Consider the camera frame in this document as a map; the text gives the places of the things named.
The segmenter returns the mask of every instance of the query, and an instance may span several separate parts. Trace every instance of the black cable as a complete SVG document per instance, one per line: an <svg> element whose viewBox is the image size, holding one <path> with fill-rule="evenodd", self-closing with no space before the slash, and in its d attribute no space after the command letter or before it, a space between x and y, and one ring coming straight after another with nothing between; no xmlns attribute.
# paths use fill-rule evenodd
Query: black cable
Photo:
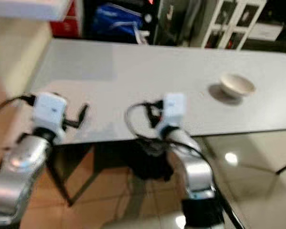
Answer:
<svg viewBox="0 0 286 229"><path fill-rule="evenodd" d="M161 143L161 144L166 144L166 145L169 145L171 146L171 144L174 144L176 146L183 146L189 150L193 150L195 151L203 160L206 161L206 163L209 165L211 171L212 171L212 174L214 175L214 171L212 169L212 166L210 164L210 162L207 160L207 158L197 149L195 149L194 147L192 146L189 146L187 144L184 144L184 143L181 143L181 142L175 142L175 141L167 141L167 140L161 140L161 139L152 139L152 138L148 138L146 136L143 136L141 134L138 134L130 119L129 119L129 116L130 116L130 112L136 108L136 107L139 107L139 106L148 106L148 105L151 105L153 106L153 104L151 103L139 103L139 104L134 104L130 107L127 108L126 112L125 112L125 122L126 122L126 125L128 127L128 129L130 130L130 132L135 135L138 139L141 139L147 143L154 143L154 142L158 142L158 143ZM223 194L221 193L216 181L215 181L215 178L213 177L213 182L214 182L214 185L215 185L215 189L217 191L217 197L219 198L219 201L222 205L222 207L224 208L225 212L227 213L228 217L230 218L230 220L232 221L232 223L234 224L235 228L236 229L245 229L245 227L243 226L243 224L241 223L241 221L239 220L239 218L237 217L237 215L234 213L232 207L230 206L229 202L226 200L226 198L223 196Z"/></svg>
<svg viewBox="0 0 286 229"><path fill-rule="evenodd" d="M35 99L36 99L36 96L34 95L21 95L21 96L17 96L17 97L13 97L11 99L7 99L5 101L3 101L1 104L0 104L0 110L2 108L4 108L6 105L18 100L18 99L21 99L21 100L24 100L26 101L29 105L33 106L34 105L34 102L35 102Z"/></svg>
<svg viewBox="0 0 286 229"><path fill-rule="evenodd" d="M14 102L15 100L18 100L18 99L21 99L21 96L18 96L18 97L14 97L14 98L5 100L4 102L2 102L2 103L0 104L0 110L1 110L2 108L4 108L7 104L10 104L10 103L12 103L12 102Z"/></svg>

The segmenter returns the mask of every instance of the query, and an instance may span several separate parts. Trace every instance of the white bowl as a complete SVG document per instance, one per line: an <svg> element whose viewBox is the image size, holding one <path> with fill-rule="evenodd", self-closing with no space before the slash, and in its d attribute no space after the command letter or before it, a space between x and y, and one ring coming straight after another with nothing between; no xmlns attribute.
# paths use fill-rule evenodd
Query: white bowl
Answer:
<svg viewBox="0 0 286 229"><path fill-rule="evenodd" d="M241 98L255 91L253 83L236 74L225 74L220 78L221 89L229 96Z"/></svg>

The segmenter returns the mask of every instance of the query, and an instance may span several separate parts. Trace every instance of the table leg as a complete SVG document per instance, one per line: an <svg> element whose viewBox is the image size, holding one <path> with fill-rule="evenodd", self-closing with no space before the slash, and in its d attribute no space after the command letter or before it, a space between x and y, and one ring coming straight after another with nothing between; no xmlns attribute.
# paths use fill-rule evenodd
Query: table leg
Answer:
<svg viewBox="0 0 286 229"><path fill-rule="evenodd" d="M72 197L71 201L74 204L84 193L84 191L92 184L92 182L96 179L99 173L94 173L90 176L90 178L83 184L83 186L77 191L77 193Z"/></svg>
<svg viewBox="0 0 286 229"><path fill-rule="evenodd" d="M280 175L281 173L283 173L286 170L286 166L284 166L283 168L279 169L278 171L276 171L277 175Z"/></svg>
<svg viewBox="0 0 286 229"><path fill-rule="evenodd" d="M52 166L50 161L47 162L47 168L48 168L48 172L50 173L50 176L52 177L52 179L54 181L55 186L58 188L62 197L67 201L69 207L72 206L74 204L74 202L70 198L69 193L68 193L65 185L63 184L62 179L60 179L57 171Z"/></svg>

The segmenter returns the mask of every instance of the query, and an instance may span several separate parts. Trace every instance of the red box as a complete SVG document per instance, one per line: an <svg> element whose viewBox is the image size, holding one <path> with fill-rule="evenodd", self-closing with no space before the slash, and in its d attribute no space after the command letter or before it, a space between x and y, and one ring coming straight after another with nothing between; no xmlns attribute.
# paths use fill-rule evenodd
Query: red box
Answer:
<svg viewBox="0 0 286 229"><path fill-rule="evenodd" d="M62 22L50 22L52 34L57 37L80 37L79 25L76 18L66 18Z"/></svg>
<svg viewBox="0 0 286 229"><path fill-rule="evenodd" d="M67 16L75 17L75 15L76 15L75 1L72 1L70 9L69 9L69 11L67 13Z"/></svg>

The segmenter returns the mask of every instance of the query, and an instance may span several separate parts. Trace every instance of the floor tile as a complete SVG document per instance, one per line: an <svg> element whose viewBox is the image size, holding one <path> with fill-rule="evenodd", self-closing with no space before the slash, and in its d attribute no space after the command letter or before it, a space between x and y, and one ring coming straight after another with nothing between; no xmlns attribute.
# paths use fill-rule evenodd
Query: floor tile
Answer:
<svg viewBox="0 0 286 229"><path fill-rule="evenodd" d="M121 168L108 168L104 169L101 173L95 174L97 177L88 186L85 192L77 200L78 202L85 202L90 200L96 200L100 198L118 197L127 192L127 170L126 167ZM66 187L68 190L76 188L76 193L81 185L72 182L67 182Z"/></svg>
<svg viewBox="0 0 286 229"><path fill-rule="evenodd" d="M63 216L64 229L111 228L114 224L131 225L129 221L149 218L151 228L159 228L153 193L126 195L117 198L96 200L65 207Z"/></svg>
<svg viewBox="0 0 286 229"><path fill-rule="evenodd" d="M123 194L152 192L152 182L136 177L129 168L106 168L100 173L93 170L93 153L88 153L66 182L66 188L74 196L89 179L95 179L78 199L79 202Z"/></svg>
<svg viewBox="0 0 286 229"><path fill-rule="evenodd" d="M175 187L176 187L176 174L173 174L169 181L164 181L163 179L153 180L153 188L155 191L174 189Z"/></svg>
<svg viewBox="0 0 286 229"><path fill-rule="evenodd" d="M181 210L181 200L174 189L155 192L159 215Z"/></svg>
<svg viewBox="0 0 286 229"><path fill-rule="evenodd" d="M50 207L63 205L64 203L65 201L57 190L48 171L44 169L33 187L28 208Z"/></svg>
<svg viewBox="0 0 286 229"><path fill-rule="evenodd" d="M160 225L162 229L183 229L185 218L181 211L174 211L160 215Z"/></svg>
<svg viewBox="0 0 286 229"><path fill-rule="evenodd" d="M20 229L61 229L63 206L28 209Z"/></svg>
<svg viewBox="0 0 286 229"><path fill-rule="evenodd" d="M160 229L160 221L157 216L143 219L126 219L108 223L102 229Z"/></svg>

